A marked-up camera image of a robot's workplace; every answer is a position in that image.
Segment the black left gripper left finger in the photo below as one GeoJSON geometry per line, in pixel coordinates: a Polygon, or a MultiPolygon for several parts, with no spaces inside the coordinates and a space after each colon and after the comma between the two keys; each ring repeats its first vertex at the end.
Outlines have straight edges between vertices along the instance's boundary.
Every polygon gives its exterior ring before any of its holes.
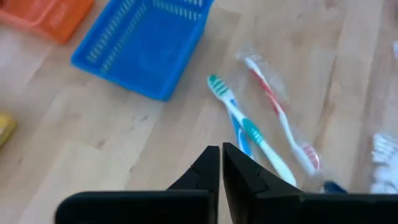
{"type": "Polygon", "coordinates": [[[88,191],[63,200],[56,223],[217,223],[220,149],[208,146],[165,190],[88,191]]]}

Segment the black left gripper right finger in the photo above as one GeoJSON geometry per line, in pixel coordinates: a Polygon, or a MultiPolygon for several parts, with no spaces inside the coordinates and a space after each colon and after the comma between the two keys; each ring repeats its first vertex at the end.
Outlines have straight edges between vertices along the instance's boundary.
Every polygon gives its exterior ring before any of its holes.
{"type": "Polygon", "coordinates": [[[223,178],[233,223],[397,223],[397,196],[304,192],[223,143],[223,178]]]}

